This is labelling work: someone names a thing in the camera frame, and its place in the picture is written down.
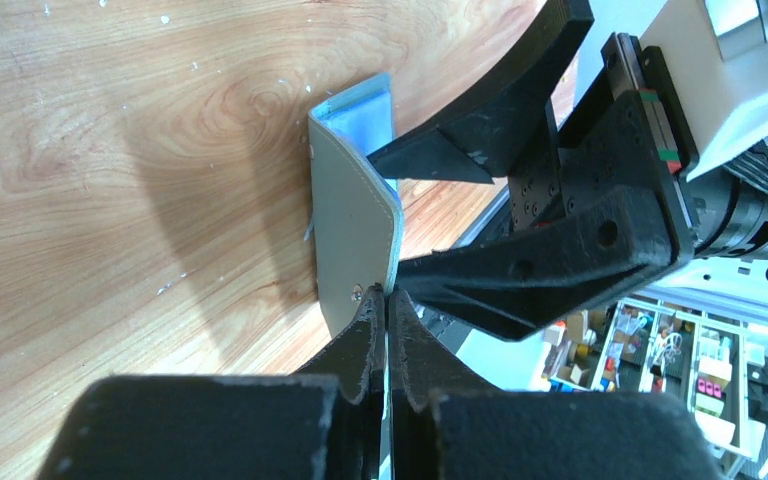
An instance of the bolt hole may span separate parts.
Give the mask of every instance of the bolt hole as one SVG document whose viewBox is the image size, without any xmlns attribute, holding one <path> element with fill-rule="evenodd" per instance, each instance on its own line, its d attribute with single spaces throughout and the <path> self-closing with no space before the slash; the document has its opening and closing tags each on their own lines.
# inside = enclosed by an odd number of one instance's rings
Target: bolt hole
<svg viewBox="0 0 768 480">
<path fill-rule="evenodd" d="M 613 220 L 608 220 L 599 226 L 599 230 L 596 231 L 596 241 L 599 245 L 608 248 L 614 246 L 617 243 L 620 231 L 617 227 L 617 223 Z"/>
<path fill-rule="evenodd" d="M 520 280 L 527 280 L 534 275 L 534 262 L 520 260 L 511 266 L 511 274 Z"/>
</svg>

